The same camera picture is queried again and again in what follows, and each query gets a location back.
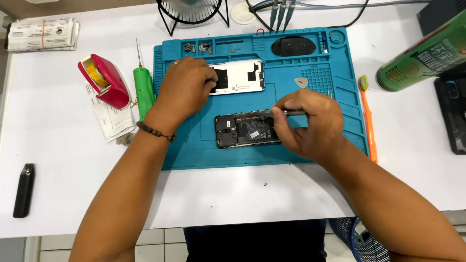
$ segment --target orange toothbrush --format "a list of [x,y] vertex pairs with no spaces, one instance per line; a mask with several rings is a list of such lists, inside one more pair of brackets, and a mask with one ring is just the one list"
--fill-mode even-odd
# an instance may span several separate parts
[[376,147],[376,140],[374,137],[374,127],[372,125],[372,112],[369,109],[369,105],[367,104],[366,99],[366,90],[369,88],[367,84],[367,77],[363,75],[359,79],[359,89],[361,90],[361,97],[363,98],[364,104],[364,117],[366,118],[366,132],[367,132],[367,142],[369,143],[369,152],[370,152],[370,159],[378,164],[377,159],[377,147]]

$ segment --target green handle tool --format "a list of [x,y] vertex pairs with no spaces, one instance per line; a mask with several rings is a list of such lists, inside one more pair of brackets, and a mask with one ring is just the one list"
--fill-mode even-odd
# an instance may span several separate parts
[[139,45],[137,44],[137,57],[139,59],[138,68],[133,70],[134,84],[136,85],[137,107],[139,108],[139,121],[143,121],[149,109],[155,103],[156,95],[152,89],[152,77],[149,70],[141,65],[139,55]]

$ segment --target beaded bracelet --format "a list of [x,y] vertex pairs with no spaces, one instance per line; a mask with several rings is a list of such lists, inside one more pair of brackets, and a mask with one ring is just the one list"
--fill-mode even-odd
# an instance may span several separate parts
[[156,137],[166,137],[166,138],[168,139],[168,141],[170,141],[170,142],[175,141],[175,140],[176,140],[176,137],[178,136],[177,133],[175,133],[175,134],[174,134],[173,136],[171,136],[171,137],[162,135],[162,132],[157,131],[157,130],[151,128],[151,127],[148,127],[148,126],[144,125],[144,123],[141,122],[141,121],[137,121],[137,122],[136,122],[136,126],[139,127],[140,129],[146,131],[147,133],[156,136]]

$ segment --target stack of papers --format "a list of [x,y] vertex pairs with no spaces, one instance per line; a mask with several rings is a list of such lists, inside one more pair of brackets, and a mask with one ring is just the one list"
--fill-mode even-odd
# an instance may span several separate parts
[[11,23],[5,48],[8,51],[74,51],[79,27],[74,18]]
[[86,90],[107,143],[134,130],[134,117],[129,105],[122,109],[113,108],[96,97],[98,93],[90,84],[86,85]]

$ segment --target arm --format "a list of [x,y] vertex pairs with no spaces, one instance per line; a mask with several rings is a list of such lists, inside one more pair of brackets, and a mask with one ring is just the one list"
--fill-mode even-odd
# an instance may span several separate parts
[[[305,110],[310,114],[309,127],[293,130],[279,108]],[[280,99],[272,112],[282,143],[335,177],[369,232],[391,251],[392,260],[466,261],[466,243],[450,222],[343,137],[343,115],[337,101],[299,90]]]
[[[172,136],[199,112],[217,74],[204,59],[172,64],[144,124]],[[134,261],[134,247],[151,207],[170,141],[139,130],[104,181],[79,226],[70,261]]]

